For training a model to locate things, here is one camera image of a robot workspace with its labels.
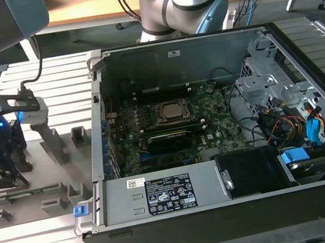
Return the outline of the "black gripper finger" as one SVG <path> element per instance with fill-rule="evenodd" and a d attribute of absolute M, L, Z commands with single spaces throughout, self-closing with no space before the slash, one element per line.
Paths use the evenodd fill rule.
<path fill-rule="evenodd" d="M 0 177 L 2 188 L 27 187 L 30 185 L 16 167 L 0 170 Z"/>

